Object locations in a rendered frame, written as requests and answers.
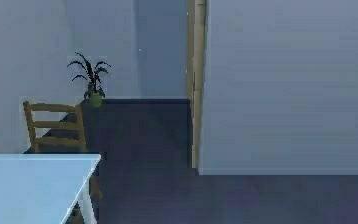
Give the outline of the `dark plant in green pot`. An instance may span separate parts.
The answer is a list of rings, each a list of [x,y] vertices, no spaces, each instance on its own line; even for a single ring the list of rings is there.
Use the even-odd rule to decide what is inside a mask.
[[[91,106],[99,108],[103,105],[103,100],[106,98],[105,91],[101,86],[102,81],[100,74],[108,74],[108,67],[110,67],[110,64],[105,61],[98,61],[95,65],[92,65],[83,54],[76,52],[76,55],[81,58],[81,61],[73,60],[68,66],[79,65],[82,68],[82,73],[75,75],[73,80],[82,78],[87,81],[87,89],[85,90],[83,97]]]

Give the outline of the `wooden slatted chair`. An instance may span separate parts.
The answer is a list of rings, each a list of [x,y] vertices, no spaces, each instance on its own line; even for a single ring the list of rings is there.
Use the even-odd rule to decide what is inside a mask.
[[[85,129],[83,122],[83,114],[80,105],[65,105],[65,104],[49,104],[49,103],[30,103],[29,101],[23,102],[23,109],[27,124],[27,130],[30,140],[30,147],[34,153],[40,152],[40,147],[43,145],[50,146],[65,146],[76,147],[80,149],[80,153],[87,154],[87,143],[85,137]],[[65,112],[67,114],[74,114],[74,121],[51,121],[51,120],[35,120],[33,117],[34,112],[51,112],[59,113]],[[36,135],[36,130],[46,128],[50,130],[64,130],[73,131],[77,134],[76,138],[69,137],[53,137]],[[79,212],[75,215],[74,224],[98,224],[95,217],[92,197],[96,195],[99,199],[103,194],[100,190],[97,178],[95,175],[90,175],[83,187],[83,192],[78,196]]]

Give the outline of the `pale blue table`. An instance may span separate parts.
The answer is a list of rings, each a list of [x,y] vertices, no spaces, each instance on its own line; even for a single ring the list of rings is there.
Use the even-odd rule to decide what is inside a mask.
[[[89,182],[99,154],[0,154],[0,224],[97,224]]]

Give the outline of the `tan wooden door frame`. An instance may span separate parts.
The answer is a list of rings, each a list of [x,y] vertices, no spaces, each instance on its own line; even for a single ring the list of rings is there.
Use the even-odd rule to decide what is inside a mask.
[[[205,22],[207,0],[187,0],[187,98],[192,116],[191,167],[199,165],[204,84]]]

